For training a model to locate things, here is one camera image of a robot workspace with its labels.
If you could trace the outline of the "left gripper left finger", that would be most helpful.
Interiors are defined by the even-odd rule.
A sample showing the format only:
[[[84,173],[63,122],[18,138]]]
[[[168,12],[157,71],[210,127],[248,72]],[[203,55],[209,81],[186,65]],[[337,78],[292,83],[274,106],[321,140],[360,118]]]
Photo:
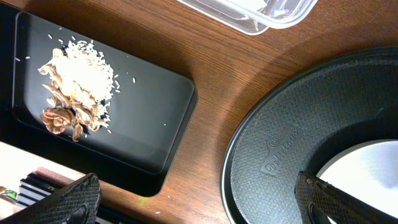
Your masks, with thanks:
[[[98,177],[90,173],[1,223],[95,223],[100,200]]]

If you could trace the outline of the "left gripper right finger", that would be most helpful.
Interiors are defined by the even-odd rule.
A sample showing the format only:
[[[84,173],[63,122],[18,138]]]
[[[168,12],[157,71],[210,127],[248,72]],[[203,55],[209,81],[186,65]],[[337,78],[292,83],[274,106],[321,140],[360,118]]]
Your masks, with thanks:
[[[397,223],[397,218],[304,171],[298,173],[294,195],[303,223]]]

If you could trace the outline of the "grey plate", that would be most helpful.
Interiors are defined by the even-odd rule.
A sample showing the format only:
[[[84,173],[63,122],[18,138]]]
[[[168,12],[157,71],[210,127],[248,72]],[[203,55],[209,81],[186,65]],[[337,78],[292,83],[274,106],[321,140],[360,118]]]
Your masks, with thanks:
[[[352,146],[330,159],[317,177],[370,206],[397,217],[397,140]]]

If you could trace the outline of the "food scraps and rice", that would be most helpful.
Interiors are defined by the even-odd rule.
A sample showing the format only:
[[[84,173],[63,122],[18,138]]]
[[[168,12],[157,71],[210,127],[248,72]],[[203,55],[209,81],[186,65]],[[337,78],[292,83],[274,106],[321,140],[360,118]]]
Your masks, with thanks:
[[[40,100],[40,94],[29,93],[29,83],[22,81],[31,74],[30,64],[37,62],[40,65],[37,72],[50,80],[43,85],[52,94],[46,99],[49,107],[38,115],[47,131],[58,135],[72,128],[72,139],[77,142],[85,128],[92,132],[109,129],[109,101],[120,91],[120,84],[104,54],[84,40],[52,48],[31,41],[28,31],[28,26],[16,27],[15,60],[24,57],[25,61],[15,68],[13,105],[21,104],[22,100],[26,103]]]

